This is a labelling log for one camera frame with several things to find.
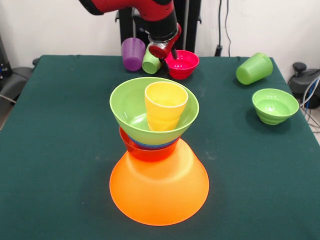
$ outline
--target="floor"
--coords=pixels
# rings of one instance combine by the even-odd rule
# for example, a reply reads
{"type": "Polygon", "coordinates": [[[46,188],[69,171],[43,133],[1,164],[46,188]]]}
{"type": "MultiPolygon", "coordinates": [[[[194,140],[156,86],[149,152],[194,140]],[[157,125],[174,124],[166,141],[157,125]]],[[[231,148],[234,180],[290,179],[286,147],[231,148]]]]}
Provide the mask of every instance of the floor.
{"type": "Polygon", "coordinates": [[[309,126],[320,145],[320,107],[312,109],[311,118],[309,119],[309,116],[306,115],[305,119],[308,120],[309,126]]]}
{"type": "MultiPolygon", "coordinates": [[[[13,106],[5,99],[0,99],[0,131],[4,127],[8,116],[13,109],[13,106]]],[[[320,145],[320,107],[317,109],[313,109],[311,111],[311,117],[309,118],[308,115],[305,116],[305,119],[308,120],[309,126],[317,139],[320,145]]]]}
{"type": "Polygon", "coordinates": [[[9,117],[13,106],[10,104],[9,101],[0,98],[0,131],[4,127],[7,118],[9,117]]]}

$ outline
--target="metal stand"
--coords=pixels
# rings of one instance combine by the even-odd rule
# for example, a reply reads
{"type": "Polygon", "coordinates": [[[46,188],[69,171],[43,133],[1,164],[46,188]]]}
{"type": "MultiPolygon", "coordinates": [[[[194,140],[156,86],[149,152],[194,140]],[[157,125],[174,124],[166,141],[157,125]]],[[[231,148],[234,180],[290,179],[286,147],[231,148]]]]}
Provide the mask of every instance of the metal stand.
{"type": "MultiPolygon", "coordinates": [[[[198,22],[202,22],[200,17],[201,0],[173,0],[178,23],[183,29],[175,47],[178,50],[195,52],[198,22]]],[[[115,21],[120,22],[121,43],[127,38],[136,37],[141,39],[146,45],[149,44],[148,34],[144,30],[142,23],[133,18],[135,12],[132,8],[119,10],[115,21]]]]}

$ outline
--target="red bowl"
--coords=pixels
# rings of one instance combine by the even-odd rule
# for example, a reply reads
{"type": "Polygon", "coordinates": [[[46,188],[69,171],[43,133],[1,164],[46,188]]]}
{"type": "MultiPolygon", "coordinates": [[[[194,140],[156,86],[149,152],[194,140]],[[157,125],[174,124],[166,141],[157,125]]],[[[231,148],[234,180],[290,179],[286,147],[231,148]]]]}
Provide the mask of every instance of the red bowl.
{"type": "Polygon", "coordinates": [[[188,78],[196,67],[199,65],[200,59],[193,52],[186,50],[177,50],[177,59],[174,59],[172,53],[165,59],[169,68],[169,74],[176,80],[188,78]]]}
{"type": "Polygon", "coordinates": [[[119,132],[128,152],[136,159],[145,162],[155,162],[165,159],[175,150],[178,140],[180,139],[178,138],[174,143],[165,148],[148,150],[139,148],[121,127],[119,128],[119,132]]]}

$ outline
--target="white wall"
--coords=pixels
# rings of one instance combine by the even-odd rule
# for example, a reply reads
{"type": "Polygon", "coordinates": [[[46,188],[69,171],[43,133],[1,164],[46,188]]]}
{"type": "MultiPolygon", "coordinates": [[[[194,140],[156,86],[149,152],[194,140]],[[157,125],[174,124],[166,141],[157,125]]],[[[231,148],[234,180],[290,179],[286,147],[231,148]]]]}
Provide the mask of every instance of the white wall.
{"type": "MultiPolygon", "coordinates": [[[[292,64],[301,61],[309,68],[320,68],[320,0],[229,0],[227,29],[232,41],[232,56],[251,56],[264,52],[275,58],[288,79],[292,64]]],[[[223,0],[225,26],[227,1],[223,0]]],[[[215,53],[218,35],[219,0],[202,0],[202,25],[198,26],[196,52],[215,53]]],[[[222,30],[224,56],[228,39],[222,30]]]]}
{"type": "MultiPolygon", "coordinates": [[[[226,12],[223,0],[222,22],[226,12]]],[[[202,0],[196,52],[212,56],[218,44],[219,0],[202,0]]],[[[265,52],[282,74],[292,63],[320,67],[319,0],[230,0],[232,56],[265,52]]],[[[0,33],[13,67],[30,66],[43,54],[120,55],[115,12],[92,16],[78,0],[0,0],[0,33]]],[[[222,30],[223,55],[228,41],[222,30]]]]}
{"type": "Polygon", "coordinates": [[[78,0],[0,0],[0,33],[13,67],[44,54],[120,55],[115,16],[93,16],[78,0]]]}

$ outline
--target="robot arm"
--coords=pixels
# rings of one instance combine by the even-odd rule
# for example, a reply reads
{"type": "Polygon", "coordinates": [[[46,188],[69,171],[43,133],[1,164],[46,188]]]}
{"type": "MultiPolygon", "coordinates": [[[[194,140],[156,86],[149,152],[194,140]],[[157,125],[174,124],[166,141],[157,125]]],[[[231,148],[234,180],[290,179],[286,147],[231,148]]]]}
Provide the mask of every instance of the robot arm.
{"type": "Polygon", "coordinates": [[[173,0],[79,0],[93,15],[123,9],[136,8],[145,21],[151,45],[149,51],[155,57],[165,59],[181,34],[173,0]]]}

